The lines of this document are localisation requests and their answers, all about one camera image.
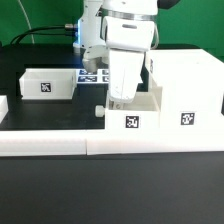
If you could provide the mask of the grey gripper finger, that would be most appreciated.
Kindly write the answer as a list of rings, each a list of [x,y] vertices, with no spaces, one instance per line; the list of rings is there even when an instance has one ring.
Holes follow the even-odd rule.
[[[124,108],[124,104],[119,103],[119,102],[115,102],[115,101],[111,101],[110,102],[110,108],[112,110],[122,110]]]

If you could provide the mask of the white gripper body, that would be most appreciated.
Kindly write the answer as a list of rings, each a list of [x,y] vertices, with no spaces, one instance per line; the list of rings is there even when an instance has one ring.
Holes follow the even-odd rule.
[[[131,103],[135,97],[144,61],[143,52],[109,50],[109,98]]]

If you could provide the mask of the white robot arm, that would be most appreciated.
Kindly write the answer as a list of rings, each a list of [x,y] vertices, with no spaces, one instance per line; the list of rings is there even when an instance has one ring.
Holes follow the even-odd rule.
[[[155,17],[180,0],[83,0],[76,49],[82,64],[94,73],[109,68],[108,98],[115,108],[134,100],[145,55],[159,44]]]

